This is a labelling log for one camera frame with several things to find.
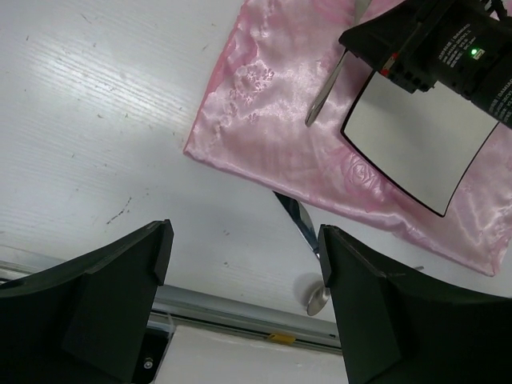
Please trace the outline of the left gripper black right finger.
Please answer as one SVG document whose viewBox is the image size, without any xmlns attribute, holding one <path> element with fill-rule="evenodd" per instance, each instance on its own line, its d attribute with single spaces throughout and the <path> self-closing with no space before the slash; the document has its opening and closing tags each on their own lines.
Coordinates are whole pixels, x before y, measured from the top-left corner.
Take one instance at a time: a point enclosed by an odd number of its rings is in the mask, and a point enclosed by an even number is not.
<svg viewBox="0 0 512 384">
<path fill-rule="evenodd" d="M 510 382 L 509 298 L 433 278 L 336 226 L 318 241 L 349 382 Z"/>
</svg>

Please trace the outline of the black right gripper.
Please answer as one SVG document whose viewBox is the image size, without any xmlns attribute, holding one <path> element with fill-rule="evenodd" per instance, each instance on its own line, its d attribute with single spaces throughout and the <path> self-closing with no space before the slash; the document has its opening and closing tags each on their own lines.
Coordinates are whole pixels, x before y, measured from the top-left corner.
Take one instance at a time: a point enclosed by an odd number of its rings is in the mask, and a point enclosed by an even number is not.
<svg viewBox="0 0 512 384">
<path fill-rule="evenodd" d="M 411 94 L 441 83 L 511 125 L 511 16 L 501 1 L 404 1 L 338 41 Z"/>
</svg>

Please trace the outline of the pink rose satin cloth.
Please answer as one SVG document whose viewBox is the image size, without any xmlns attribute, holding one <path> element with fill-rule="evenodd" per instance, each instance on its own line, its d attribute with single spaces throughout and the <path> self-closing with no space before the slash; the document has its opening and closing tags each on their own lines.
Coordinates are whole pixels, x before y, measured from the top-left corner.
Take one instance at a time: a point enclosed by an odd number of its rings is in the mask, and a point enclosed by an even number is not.
<svg viewBox="0 0 512 384">
<path fill-rule="evenodd" d="M 511 239 L 511 132 L 497 126 L 444 217 L 387 181 L 340 135 L 369 70 L 350 58 L 316 126 L 306 108 L 338 56 L 354 1 L 246 1 L 217 60 L 184 153 L 195 161 L 390 232 L 495 275 Z"/>
</svg>

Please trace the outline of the silver fork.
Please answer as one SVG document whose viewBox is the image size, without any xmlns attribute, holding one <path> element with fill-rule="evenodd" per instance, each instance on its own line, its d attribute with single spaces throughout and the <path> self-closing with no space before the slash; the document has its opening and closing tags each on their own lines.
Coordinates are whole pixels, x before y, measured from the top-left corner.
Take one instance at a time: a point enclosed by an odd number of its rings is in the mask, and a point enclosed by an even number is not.
<svg viewBox="0 0 512 384">
<path fill-rule="evenodd" d="M 361 0 L 361 1 L 355 2 L 355 11 L 356 11 L 355 24 L 358 24 L 360 22 L 361 17 L 364 15 L 364 13 L 366 12 L 367 8 L 369 7 L 369 5 L 371 3 L 372 3 L 372 0 L 367 0 L 367 1 Z M 347 48 L 343 48 L 342 54 L 341 54 L 338 62 L 336 63 L 336 65 L 334 66 L 332 71 L 330 72 L 330 74 L 327 77 L 327 79 L 325 80 L 322 88 L 318 92 L 318 95 L 313 100 L 313 102 L 310 106 L 310 109 L 305 118 L 305 125 L 307 127 L 311 127 L 315 123 L 317 117 L 319 116 L 320 112 L 322 111 L 322 108 L 324 107 L 328 97 L 330 96 L 330 93 L 337 81 L 337 78 L 341 73 L 342 66 L 344 64 L 344 61 L 346 60 L 347 55 L 348 55 Z"/>
</svg>

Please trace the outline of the white square plate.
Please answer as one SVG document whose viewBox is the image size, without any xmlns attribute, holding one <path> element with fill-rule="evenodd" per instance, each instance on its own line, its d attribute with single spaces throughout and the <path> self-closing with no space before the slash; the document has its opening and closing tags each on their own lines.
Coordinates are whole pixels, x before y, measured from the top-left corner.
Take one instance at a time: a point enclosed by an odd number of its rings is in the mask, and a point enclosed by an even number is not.
<svg viewBox="0 0 512 384">
<path fill-rule="evenodd" d="M 443 217 L 497 125 L 441 83 L 411 94 L 372 73 L 341 134 L 397 188 Z"/>
</svg>

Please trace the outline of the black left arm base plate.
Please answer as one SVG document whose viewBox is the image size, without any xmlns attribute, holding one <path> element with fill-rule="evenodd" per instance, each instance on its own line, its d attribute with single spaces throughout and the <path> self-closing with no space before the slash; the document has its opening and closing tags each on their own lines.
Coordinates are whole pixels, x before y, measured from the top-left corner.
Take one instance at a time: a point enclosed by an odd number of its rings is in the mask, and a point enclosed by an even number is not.
<svg viewBox="0 0 512 384">
<path fill-rule="evenodd" d="M 147 328 L 131 382 L 153 383 L 170 342 L 170 328 Z"/>
</svg>

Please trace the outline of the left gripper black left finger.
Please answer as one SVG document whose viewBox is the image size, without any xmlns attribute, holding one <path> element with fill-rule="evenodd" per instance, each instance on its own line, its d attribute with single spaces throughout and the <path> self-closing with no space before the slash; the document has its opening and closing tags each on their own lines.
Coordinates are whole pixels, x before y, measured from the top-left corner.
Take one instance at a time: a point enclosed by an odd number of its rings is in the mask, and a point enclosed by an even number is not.
<svg viewBox="0 0 512 384">
<path fill-rule="evenodd" d="M 174 240 L 152 222 L 1 285 L 3 383 L 129 383 Z"/>
</svg>

